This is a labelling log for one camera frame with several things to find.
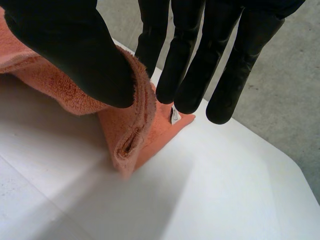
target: microfiber towel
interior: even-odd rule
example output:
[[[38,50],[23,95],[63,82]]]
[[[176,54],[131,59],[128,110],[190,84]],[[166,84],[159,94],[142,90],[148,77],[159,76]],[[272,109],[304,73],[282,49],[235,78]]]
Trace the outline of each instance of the microfiber towel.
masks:
[[[172,105],[156,100],[155,86],[137,58],[118,47],[131,66],[134,103],[120,109],[86,95],[62,71],[26,47],[10,32],[0,8],[0,74],[10,73],[30,87],[54,98],[75,115],[97,113],[114,167],[128,178],[160,151],[195,116],[180,113],[171,124]]]

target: gloved hand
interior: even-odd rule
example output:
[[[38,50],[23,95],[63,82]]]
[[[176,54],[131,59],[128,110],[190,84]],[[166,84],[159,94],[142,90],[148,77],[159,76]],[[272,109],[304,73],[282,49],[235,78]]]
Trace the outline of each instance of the gloved hand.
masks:
[[[67,74],[86,94],[126,108],[131,68],[96,10],[97,0],[0,0],[12,33]]]
[[[263,47],[304,1],[171,0],[175,31],[156,89],[157,99],[164,104],[174,101],[184,114],[196,111],[240,18],[232,52],[206,109],[211,122],[226,123]],[[138,2],[143,32],[135,55],[151,77],[166,38],[169,0]],[[200,45],[187,70],[203,9]]]

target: fabric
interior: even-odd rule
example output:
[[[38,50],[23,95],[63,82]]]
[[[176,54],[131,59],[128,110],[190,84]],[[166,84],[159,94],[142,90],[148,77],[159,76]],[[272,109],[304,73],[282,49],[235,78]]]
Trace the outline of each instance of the fabric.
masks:
[[[3,16],[0,9],[0,74],[13,74],[72,114],[97,113],[113,165],[123,177],[128,178],[194,120],[194,115],[181,114],[181,120],[171,125],[171,105],[156,100],[145,67],[121,48],[135,80],[134,104],[120,109],[89,97],[66,74],[17,40]]]

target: gloved finger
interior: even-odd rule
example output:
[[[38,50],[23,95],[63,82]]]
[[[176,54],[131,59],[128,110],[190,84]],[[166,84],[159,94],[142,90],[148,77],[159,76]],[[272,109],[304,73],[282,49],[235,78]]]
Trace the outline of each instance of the gloved finger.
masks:
[[[0,0],[12,33],[92,98],[127,108],[131,68],[96,10],[97,0]]]
[[[205,0],[171,0],[174,37],[156,89],[163,104],[174,101],[194,50]]]
[[[181,113],[198,109],[241,12],[234,1],[206,1],[200,45],[174,98]]]
[[[232,52],[206,108],[211,122],[230,120],[260,52],[284,22],[274,14],[244,9]]]
[[[143,30],[135,56],[151,78],[166,40],[170,0],[138,0]]]

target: orange towel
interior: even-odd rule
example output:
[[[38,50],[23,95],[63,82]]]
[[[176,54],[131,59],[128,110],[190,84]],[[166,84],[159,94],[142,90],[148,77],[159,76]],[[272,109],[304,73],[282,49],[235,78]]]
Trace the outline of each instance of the orange towel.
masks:
[[[129,62],[136,81],[134,104],[119,109],[101,103],[80,90],[62,71],[23,45],[10,32],[0,8],[0,74],[11,73],[32,88],[56,99],[75,115],[97,113],[113,165],[129,177],[163,148],[195,116],[181,114],[170,123],[172,105],[159,103],[145,67],[129,52],[118,48]]]

